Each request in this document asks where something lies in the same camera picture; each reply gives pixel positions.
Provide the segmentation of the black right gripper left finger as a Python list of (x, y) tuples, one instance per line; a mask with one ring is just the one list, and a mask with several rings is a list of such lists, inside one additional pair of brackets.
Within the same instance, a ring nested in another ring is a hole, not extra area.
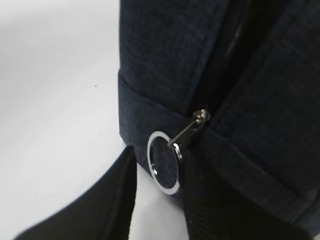
[(137, 192), (137, 161), (127, 146), (83, 195), (18, 240), (127, 240)]

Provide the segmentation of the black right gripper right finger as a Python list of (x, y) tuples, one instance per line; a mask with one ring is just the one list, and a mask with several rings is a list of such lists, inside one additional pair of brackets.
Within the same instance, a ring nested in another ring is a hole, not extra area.
[(319, 199), (293, 189), (235, 153), (181, 150), (183, 208), (191, 240), (312, 240)]

